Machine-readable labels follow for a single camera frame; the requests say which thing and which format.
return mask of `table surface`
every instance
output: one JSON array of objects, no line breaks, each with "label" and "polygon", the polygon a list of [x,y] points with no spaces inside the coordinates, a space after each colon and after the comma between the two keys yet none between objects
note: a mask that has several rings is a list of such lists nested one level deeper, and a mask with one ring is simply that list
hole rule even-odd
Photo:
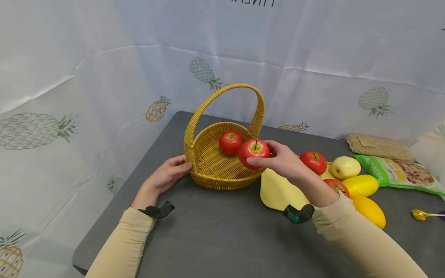
[{"label": "table surface", "polygon": [[[80,272],[91,266],[140,185],[163,161],[184,152],[184,132],[192,115],[175,114],[76,248],[73,265]],[[196,131],[220,121],[224,119],[202,116]],[[269,127],[262,128],[260,138],[286,144],[297,154],[319,151],[328,161],[352,156],[342,140]],[[189,176],[180,180],[159,199],[159,204],[171,201],[176,209],[158,220],[149,235],[137,277],[360,277],[311,222],[291,223],[281,212],[266,208],[259,191],[260,179],[237,191],[205,189]],[[371,199],[386,215],[385,232],[429,277],[442,277],[445,264],[439,258],[445,254],[445,222],[439,218],[417,222],[410,211],[444,210],[444,201],[436,195],[393,188],[381,188]]]}]

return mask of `basket handle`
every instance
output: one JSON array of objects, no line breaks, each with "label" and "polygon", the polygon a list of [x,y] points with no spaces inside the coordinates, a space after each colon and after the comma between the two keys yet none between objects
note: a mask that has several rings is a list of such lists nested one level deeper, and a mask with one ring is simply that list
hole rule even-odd
[{"label": "basket handle", "polygon": [[259,132],[261,131],[261,126],[263,124],[263,118],[264,114],[266,112],[264,99],[261,93],[257,88],[254,86],[251,86],[249,84],[244,83],[237,83],[232,84],[226,87],[223,87],[219,89],[218,91],[214,92],[206,101],[201,104],[201,106],[196,110],[195,114],[193,115],[192,119],[190,120],[189,124],[187,125],[186,133],[184,136],[184,149],[186,152],[186,158],[188,161],[191,161],[193,165],[196,165],[194,152],[193,152],[193,139],[194,139],[194,132],[196,129],[196,125],[198,124],[199,118],[202,116],[202,113],[204,110],[206,110],[207,106],[215,100],[215,98],[219,97],[223,93],[227,92],[228,90],[232,90],[234,88],[249,88],[252,89],[258,98],[258,104],[256,106],[255,114],[253,115],[252,121],[249,125],[249,133],[253,137],[258,137]]}]

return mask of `oat bag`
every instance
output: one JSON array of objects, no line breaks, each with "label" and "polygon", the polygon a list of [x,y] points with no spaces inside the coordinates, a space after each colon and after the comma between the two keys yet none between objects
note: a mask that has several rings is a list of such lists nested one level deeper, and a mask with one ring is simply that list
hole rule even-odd
[{"label": "oat bag", "polygon": [[416,189],[445,197],[445,186],[418,162],[359,154],[355,157],[379,181],[379,186]]}]

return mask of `cutting board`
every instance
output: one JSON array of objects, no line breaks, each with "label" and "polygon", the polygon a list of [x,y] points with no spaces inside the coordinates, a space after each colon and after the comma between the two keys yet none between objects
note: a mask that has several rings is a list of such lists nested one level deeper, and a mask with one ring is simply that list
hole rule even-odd
[{"label": "cutting board", "polygon": [[[326,172],[321,175],[321,178],[332,178],[342,181],[332,175],[330,171],[331,164],[331,162],[328,162],[328,168]],[[261,175],[260,197],[266,207],[280,211],[284,211],[287,205],[292,205],[294,208],[300,210],[305,204],[309,203],[306,196],[298,187],[271,169],[266,169]]]}]

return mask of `left hand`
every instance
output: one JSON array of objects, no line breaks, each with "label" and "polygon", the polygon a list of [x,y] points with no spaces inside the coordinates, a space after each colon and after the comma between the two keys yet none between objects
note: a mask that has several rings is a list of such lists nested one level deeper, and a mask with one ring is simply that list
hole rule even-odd
[{"label": "left hand", "polygon": [[186,161],[185,155],[167,159],[141,186],[131,207],[145,210],[146,207],[156,206],[159,195],[166,192],[180,178],[186,176],[192,168],[191,162]]}]

